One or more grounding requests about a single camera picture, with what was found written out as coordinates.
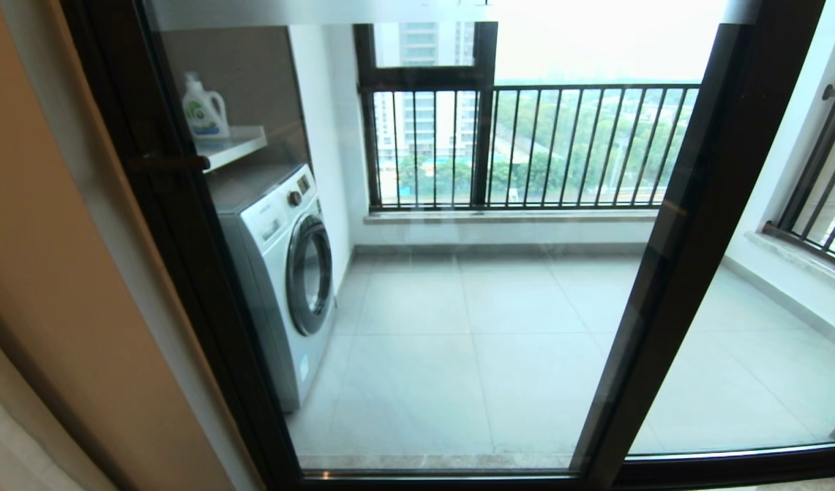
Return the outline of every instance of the sliding glass door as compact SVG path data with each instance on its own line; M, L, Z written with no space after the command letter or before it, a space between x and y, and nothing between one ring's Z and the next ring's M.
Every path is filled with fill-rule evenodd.
M835 473L725 260L820 5L61 3L267 487Z

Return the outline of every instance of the white shelf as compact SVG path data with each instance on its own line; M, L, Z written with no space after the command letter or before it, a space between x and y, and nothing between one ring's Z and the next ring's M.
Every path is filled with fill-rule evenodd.
M194 140L196 152L208 158L211 172L264 148L265 128L262 125L231 125L228 140Z

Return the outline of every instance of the washing machine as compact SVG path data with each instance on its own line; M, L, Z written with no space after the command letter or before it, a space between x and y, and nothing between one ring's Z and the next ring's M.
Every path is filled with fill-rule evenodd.
M296 411L321 364L336 310L314 177L305 164L245 164L208 183L278 401Z

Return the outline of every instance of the dark door frame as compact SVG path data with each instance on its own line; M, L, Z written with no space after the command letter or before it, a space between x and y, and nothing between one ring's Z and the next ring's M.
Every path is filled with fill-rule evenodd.
M60 2L130 186L265 487L705 488L835 475L835 444L626 455L748 201L823 2L763 2L753 25L721 25L705 88L576 448L579 475L554 469L480 477L464 471L411 477L331 473L339 479L299 468L143 2ZM168 164L154 168L148 162Z

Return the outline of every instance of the white wall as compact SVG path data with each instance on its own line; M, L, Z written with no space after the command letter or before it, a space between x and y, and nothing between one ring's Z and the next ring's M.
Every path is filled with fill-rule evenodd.
M342 134L337 128L336 103L329 83L336 78L336 72L330 69L327 59L324 28L292 25L289 31L314 179L317 180L324 224L333 249L333 284L338 291L354 243L349 230L346 196L346 190L350 189L346 186L340 159L344 155L340 150Z
M0 345L123 489L259 489L59 2L0 2Z
M827 84L835 86L835 0L827 0L797 86L748 206L727 248L727 257L751 270L835 326L835 288L771 254L745 237L767 220L778 220L826 118L831 100L821 100Z
M326 38L326 56L321 53L297 49L295 31L322 31ZM306 65L319 64L327 60L327 69L334 77L305 78L299 72L299 88L302 90L303 105L311 103L310 94L323 93L321 86L328 82L327 91L333 102L317 110L318 117L312 118L306 108L306 127L309 133L309 147L315 166L319 165L312 143L312 127L322 121L321 115L334 118L333 131L338 146L340 176L344 180L347 204L347 222L351 241L356 245L423 245L423 243L646 243L654 226L653 220L636 221L585 221L570 222L533 221L523 223L445 223L427 222L414 218L408 224L365 224L368 214L368 190L366 183L366 158L364 133L362 133L362 112L360 98L356 93L357 66L354 51L354 37L350 25L324 25L321 27L291 27L293 53L297 72Z

